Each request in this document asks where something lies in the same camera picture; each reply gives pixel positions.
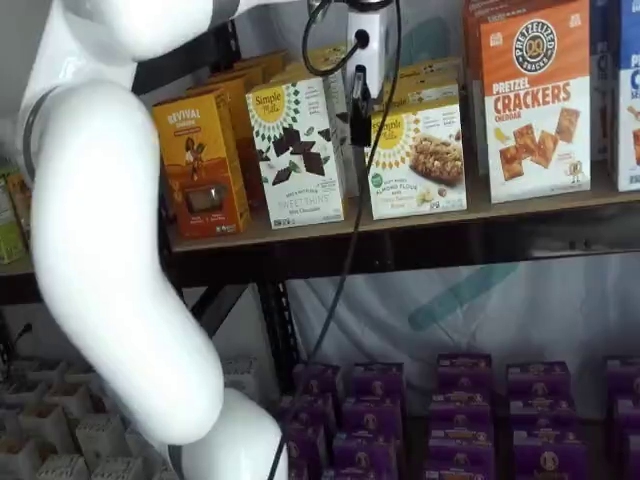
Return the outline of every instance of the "black power cord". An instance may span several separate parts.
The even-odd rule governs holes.
[[[351,58],[351,56],[353,56],[353,54],[355,53],[355,50],[357,50],[358,48],[361,48],[359,46],[359,40],[356,41],[356,44],[351,48],[351,50],[349,51],[349,53],[347,53],[347,55],[345,56],[345,58],[343,58],[340,62],[338,62],[336,64],[335,67],[332,67],[331,69],[327,70],[327,71],[320,71],[317,69],[313,69],[315,70],[315,72],[321,72],[321,73],[315,73],[312,70],[312,66],[310,64],[310,62],[308,62],[308,54],[307,54],[307,45],[308,45],[308,36],[309,36],[309,32],[311,31],[311,25],[315,22],[315,19],[318,17],[318,15],[320,15],[320,12],[326,8],[326,6],[330,3],[331,0],[322,0],[322,2],[316,7],[316,9],[311,13],[311,15],[309,16],[309,21],[307,22],[307,25],[304,29],[304,35],[302,37],[302,45],[303,45],[303,49],[302,49],[302,55],[305,61],[305,66],[307,67],[307,69],[309,69],[309,72],[314,74],[314,75],[318,75],[318,76],[327,76],[327,75],[332,75],[333,73],[335,73],[336,71],[339,70],[336,69],[336,67],[338,65],[341,65],[340,68],[342,68],[342,66],[344,66],[347,61],[349,60],[349,58]],[[395,95],[396,92],[396,86],[398,84],[398,73],[400,71],[400,53],[402,51],[402,17],[400,16],[400,0],[393,0],[395,3],[395,7],[396,7],[396,28],[397,28],[397,32],[398,32],[398,42],[396,44],[396,55],[395,55],[395,60],[394,60],[394,70],[393,70],[393,80],[391,82],[391,90],[389,91],[389,99],[393,98],[393,96]],[[359,196],[358,196],[358,210],[356,213],[356,220],[354,222],[353,225],[353,232],[351,233],[351,239],[349,240],[349,249],[347,250],[347,256],[345,258],[344,261],[344,267],[342,269],[342,273],[340,275],[340,279],[338,280],[338,287],[336,288],[336,292],[333,295],[333,300],[331,301],[331,305],[329,306],[329,310],[327,311],[327,317],[325,318],[325,321],[322,325],[322,329],[320,330],[320,335],[318,335],[318,339],[316,340],[315,345],[313,346],[313,349],[311,350],[311,354],[309,355],[308,359],[307,359],[307,365],[312,364],[315,359],[316,356],[318,355],[318,352],[320,351],[320,347],[322,347],[322,343],[324,342],[325,337],[327,336],[327,332],[329,331],[329,327],[331,326],[331,323],[333,322],[333,317],[335,316],[336,313],[336,309],[338,307],[338,303],[340,302],[340,298],[342,296],[342,292],[344,290],[344,285],[345,282],[347,281],[347,276],[349,275],[349,272],[351,270],[351,264],[353,262],[353,255],[356,249],[356,243],[358,241],[358,233],[360,231],[360,223],[362,221],[362,213],[364,211],[364,182],[367,181],[367,179],[369,178],[369,172],[371,171],[371,165],[373,164],[373,159],[376,155],[376,150],[378,149],[378,143],[380,142],[380,137],[382,136],[382,132],[384,129],[384,125],[387,121],[387,117],[389,116],[389,110],[391,109],[391,101],[387,101],[385,106],[384,106],[384,111],[382,113],[382,119],[380,121],[380,126],[378,127],[378,131],[376,132],[376,136],[375,139],[373,141],[373,144],[371,146],[371,151],[369,153],[369,158],[367,160],[367,168],[365,169],[365,171],[363,171],[361,173],[362,178],[360,178],[360,192],[359,192]],[[298,388],[296,388],[295,394],[293,396],[293,401],[291,402],[291,408],[289,409],[289,412],[287,413],[287,415],[284,418],[284,422],[283,424],[286,426],[289,424],[289,422],[291,422],[291,420],[293,419],[295,413],[296,413],[296,408],[297,408],[297,404],[298,404],[298,400],[300,399],[300,395],[302,395],[303,389],[305,384],[307,383],[307,381],[309,380],[309,370],[305,369],[305,373],[303,374],[302,377],[302,381],[299,383]],[[271,469],[269,470],[269,476],[268,476],[268,480],[274,480],[275,475],[276,475],[276,471],[278,469],[278,464],[280,463],[280,457],[282,456],[282,452],[284,450],[284,446],[285,446],[285,434],[283,433],[280,436],[280,441],[278,442],[278,448],[276,449],[276,453],[273,457],[273,462],[271,464]]]

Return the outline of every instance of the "purple snack box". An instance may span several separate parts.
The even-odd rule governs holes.
[[[318,480],[327,466],[327,447],[322,425],[305,427],[291,423],[285,430],[291,460],[306,462],[309,480]]]
[[[509,417],[514,429],[566,427],[578,423],[576,406],[571,397],[515,397],[509,401]]]
[[[397,480],[395,440],[382,434],[367,431],[340,432],[333,440],[334,466],[361,468],[385,474]]]
[[[287,412],[291,409],[292,403],[292,396],[285,395],[282,397],[278,404],[276,418],[284,420]],[[325,433],[333,437],[337,428],[331,394],[301,395],[292,420],[305,426],[323,425]]]
[[[484,353],[444,353],[437,359],[438,387],[491,390],[491,355]]]
[[[513,432],[516,480],[588,478],[587,446],[571,430]]]
[[[456,466],[484,467],[493,478],[495,451],[491,429],[432,428],[429,432],[429,459]]]
[[[373,470],[360,468],[328,468],[322,475],[322,480],[388,480]]]
[[[429,460],[424,467],[423,480],[493,480],[492,473],[482,466],[456,465],[453,462]]]
[[[571,395],[571,373],[565,362],[509,365],[507,391],[509,395],[568,396]]]
[[[429,405],[432,422],[451,423],[457,427],[491,424],[491,405],[486,392],[434,393]]]

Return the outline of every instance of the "pretzel crackers box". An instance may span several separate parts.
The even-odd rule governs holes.
[[[640,4],[615,0],[617,121],[614,175],[620,191],[640,189]]]
[[[374,136],[381,117],[382,113],[372,117]],[[374,219],[465,210],[458,98],[392,109],[369,172],[369,186]]]
[[[171,198],[185,237],[242,232],[249,223],[224,90],[153,107]]]
[[[520,4],[479,32],[492,202],[588,190],[588,1]]]
[[[247,94],[272,228],[344,220],[344,170],[328,82],[300,73]]]

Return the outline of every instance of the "orange cracker box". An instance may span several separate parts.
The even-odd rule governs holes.
[[[491,201],[590,188],[588,0],[480,20]]]
[[[265,204],[264,190],[262,189],[256,147],[253,143],[253,129],[249,119],[249,110],[245,101],[245,95],[249,92],[247,77],[227,77],[226,80],[220,81],[212,79],[211,83],[207,85],[190,88],[187,90],[187,95],[197,95],[212,89],[224,90],[228,95],[231,125],[236,139],[236,150],[240,159],[242,179],[249,205],[252,208],[263,206]]]
[[[250,220],[227,98],[215,90],[153,107],[185,237],[242,232]]]
[[[284,70],[286,64],[287,52],[279,51],[268,53],[266,55],[260,55],[259,57],[245,58],[238,60],[233,64],[233,68],[245,68],[260,65],[264,69],[264,81],[268,82],[274,75],[277,75]]]

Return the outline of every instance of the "brand logo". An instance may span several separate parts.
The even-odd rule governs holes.
[[[556,56],[558,37],[550,23],[531,20],[520,28],[513,41],[513,59],[524,73],[544,72]]]

